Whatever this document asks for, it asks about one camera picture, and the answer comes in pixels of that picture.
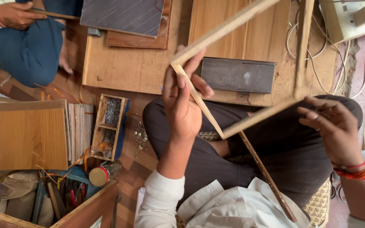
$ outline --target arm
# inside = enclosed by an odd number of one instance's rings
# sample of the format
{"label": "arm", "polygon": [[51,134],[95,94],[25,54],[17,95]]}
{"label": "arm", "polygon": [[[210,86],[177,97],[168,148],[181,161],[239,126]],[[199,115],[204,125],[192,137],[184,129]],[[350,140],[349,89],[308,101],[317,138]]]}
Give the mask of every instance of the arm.
{"label": "arm", "polygon": [[[184,70],[203,96],[211,96],[213,90],[193,74],[204,53],[190,59]],[[177,78],[171,67],[165,73],[163,89],[162,99],[171,135],[157,169],[146,180],[146,193],[135,227],[176,227],[176,207],[184,194],[185,168],[202,125],[202,112],[190,96],[188,83],[182,77]]]}
{"label": "arm", "polygon": [[[363,164],[364,158],[358,143],[356,117],[338,101],[313,97],[306,97],[305,101],[316,106],[322,112],[317,113],[300,107],[298,112],[305,115],[305,118],[300,119],[300,123],[320,129],[325,150],[331,161],[344,166]],[[364,169],[365,166],[349,168],[345,172],[356,173]],[[341,177],[341,182],[350,214],[365,220],[365,180],[351,180]]]}

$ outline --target orange thread bracelet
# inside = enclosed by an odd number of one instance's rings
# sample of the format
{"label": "orange thread bracelet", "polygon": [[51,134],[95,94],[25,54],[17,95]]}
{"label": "orange thread bracelet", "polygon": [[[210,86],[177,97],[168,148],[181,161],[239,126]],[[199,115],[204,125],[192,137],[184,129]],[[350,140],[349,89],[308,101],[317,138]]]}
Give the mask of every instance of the orange thread bracelet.
{"label": "orange thread bracelet", "polygon": [[348,173],[348,172],[345,172],[344,170],[336,169],[336,168],[334,168],[334,170],[336,171],[337,175],[345,177],[346,179],[365,180],[365,169],[360,172],[357,172],[357,173]]}

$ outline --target knee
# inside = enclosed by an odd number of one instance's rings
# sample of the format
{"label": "knee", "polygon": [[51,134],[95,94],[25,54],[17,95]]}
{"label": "knee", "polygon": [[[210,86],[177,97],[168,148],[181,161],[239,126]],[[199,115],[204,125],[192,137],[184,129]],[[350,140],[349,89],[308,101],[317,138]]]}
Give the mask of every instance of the knee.
{"label": "knee", "polygon": [[357,103],[357,101],[354,101],[353,99],[343,97],[343,96],[334,96],[334,95],[319,95],[316,96],[320,99],[330,99],[330,100],[337,100],[340,103],[342,103],[358,120],[358,128],[361,127],[362,124],[362,118],[363,113],[361,106]]}
{"label": "knee", "polygon": [[151,101],[144,107],[142,115],[143,124],[146,125],[146,123],[151,122],[150,119],[158,116],[161,112],[164,114],[164,105],[161,98]]}

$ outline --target dark trousers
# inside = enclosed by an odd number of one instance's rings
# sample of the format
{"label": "dark trousers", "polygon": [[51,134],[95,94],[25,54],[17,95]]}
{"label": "dark trousers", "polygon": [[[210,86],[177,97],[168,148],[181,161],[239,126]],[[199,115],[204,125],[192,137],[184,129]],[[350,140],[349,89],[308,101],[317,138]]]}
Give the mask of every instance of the dark trousers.
{"label": "dark trousers", "polygon": [[[358,118],[358,127],[361,126],[362,110],[356,101],[332,95],[317,97],[342,102]],[[221,103],[205,103],[222,129],[248,116],[240,108]],[[304,207],[327,180],[332,165],[320,134],[298,122],[301,116],[296,108],[299,106],[316,109],[300,101],[244,132],[278,189],[299,207]],[[156,99],[145,107],[143,123],[148,139],[160,159],[170,137],[170,126],[161,99]],[[209,131],[215,131],[215,128],[203,115],[201,132]],[[249,153],[239,135],[227,140],[232,157]],[[242,165],[231,163],[221,158],[204,139],[196,137],[185,170],[184,196],[178,205],[215,179],[224,189],[230,189],[236,186],[248,187],[254,177],[264,180],[253,160]]]}

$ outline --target foot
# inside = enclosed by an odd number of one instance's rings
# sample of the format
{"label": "foot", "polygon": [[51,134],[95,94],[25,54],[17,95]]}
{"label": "foot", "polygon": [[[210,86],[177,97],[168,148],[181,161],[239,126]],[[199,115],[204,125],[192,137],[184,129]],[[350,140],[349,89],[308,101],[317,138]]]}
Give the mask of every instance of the foot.
{"label": "foot", "polygon": [[[66,21],[63,19],[56,19],[56,21],[63,23],[65,25]],[[58,59],[58,66],[63,68],[67,73],[73,74],[73,70],[71,69],[70,65],[68,64],[68,51],[67,51],[67,37],[66,37],[66,30],[62,30],[63,35],[63,45],[61,47],[60,56]]]}

